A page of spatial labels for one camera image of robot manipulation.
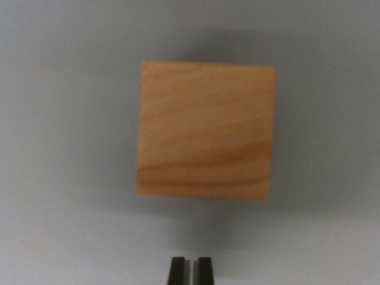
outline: light wood surface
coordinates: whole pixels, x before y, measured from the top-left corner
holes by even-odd
[[[143,62],[137,192],[266,200],[276,71]]]

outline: block face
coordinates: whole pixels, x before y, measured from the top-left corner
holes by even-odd
[[[267,199],[275,91],[272,67],[142,63],[138,194]]]

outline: white surface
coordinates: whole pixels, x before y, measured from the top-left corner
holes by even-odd
[[[380,284],[379,1],[0,3],[0,284]],[[135,195],[140,63],[274,65],[268,203]]]

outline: white background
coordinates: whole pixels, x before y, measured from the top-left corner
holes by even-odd
[[[135,194],[140,63],[274,65],[269,202]],[[380,284],[379,1],[0,3],[0,284]]]

